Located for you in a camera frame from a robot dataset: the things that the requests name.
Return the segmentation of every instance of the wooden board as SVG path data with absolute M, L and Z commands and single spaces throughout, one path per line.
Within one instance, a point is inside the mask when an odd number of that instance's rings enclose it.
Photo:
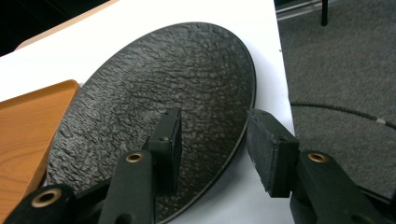
M 46 173 L 52 137 L 78 91 L 67 80 L 0 103 L 0 222 Z

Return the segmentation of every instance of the round black plate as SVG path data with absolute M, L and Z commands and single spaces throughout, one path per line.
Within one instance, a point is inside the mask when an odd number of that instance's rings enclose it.
M 247 48 L 224 28 L 192 22 L 144 35 L 105 62 L 69 106 L 49 153 L 48 182 L 82 191 L 109 178 L 121 154 L 143 146 L 161 113 L 181 107 L 178 196 L 157 199 L 158 220 L 170 220 L 230 161 L 255 86 Z

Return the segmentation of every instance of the brass grommet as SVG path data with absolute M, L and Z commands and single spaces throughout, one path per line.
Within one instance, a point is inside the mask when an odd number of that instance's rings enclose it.
M 60 189 L 47 189 L 33 198 L 32 206 L 35 208 L 48 206 L 55 203 L 61 196 L 62 191 Z
M 319 154 L 319 153 L 309 153 L 308 154 L 308 158 L 311 161 L 315 161 L 315 162 L 327 162 L 327 161 L 329 161 L 327 159 L 327 157 L 325 157 L 324 155 Z
M 126 160 L 128 162 L 139 162 L 139 161 L 143 160 L 143 157 L 144 157 L 143 154 L 136 152 L 136 153 L 129 154 L 126 157 Z

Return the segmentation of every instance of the clamp hole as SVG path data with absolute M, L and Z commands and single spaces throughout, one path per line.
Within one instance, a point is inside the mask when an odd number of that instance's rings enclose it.
M 309 153 L 308 154 L 308 158 L 311 161 L 315 161 L 315 162 L 327 162 L 327 161 L 329 161 L 327 159 L 327 157 L 325 157 L 324 155 L 322 155 L 320 153 Z
M 128 162 L 139 162 L 139 161 L 143 160 L 143 154 L 138 153 L 138 152 L 129 154 L 129 155 L 126 157 L 126 160 L 127 160 Z
M 169 138 L 163 136 L 163 137 L 160 137 L 160 141 L 166 142 L 166 141 L 169 141 Z
M 287 142 L 288 141 L 288 138 L 286 137 L 286 136 L 280 136 L 279 137 L 279 141 L 281 141 L 281 142 Z
M 33 198 L 32 206 L 35 208 L 46 207 L 55 203 L 61 198 L 61 195 L 62 191 L 60 189 L 47 189 Z
M 132 217 L 129 214 L 121 214 L 117 217 L 115 224 L 131 224 Z

